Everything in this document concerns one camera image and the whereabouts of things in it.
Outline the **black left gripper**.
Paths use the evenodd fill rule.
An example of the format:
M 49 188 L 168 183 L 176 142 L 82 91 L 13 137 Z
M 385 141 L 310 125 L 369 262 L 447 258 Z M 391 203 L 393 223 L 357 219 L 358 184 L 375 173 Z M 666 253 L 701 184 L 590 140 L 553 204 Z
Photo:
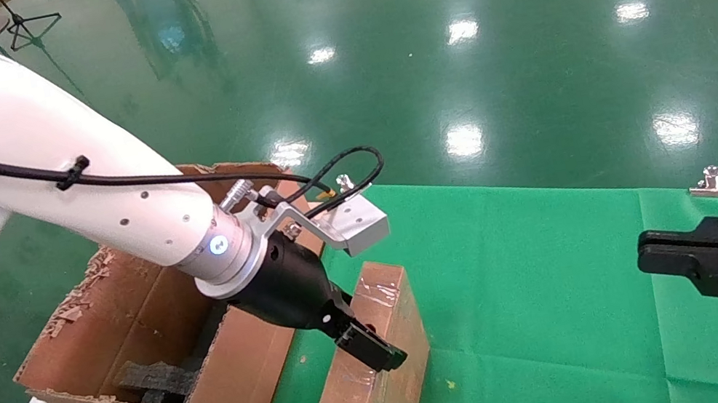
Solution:
M 393 371 L 406 362 L 407 352 L 356 319 L 348 295 L 335 297 L 316 253 L 284 234 L 270 236 L 267 243 L 259 270 L 229 305 L 278 327 L 324 327 L 338 349 L 374 371 Z

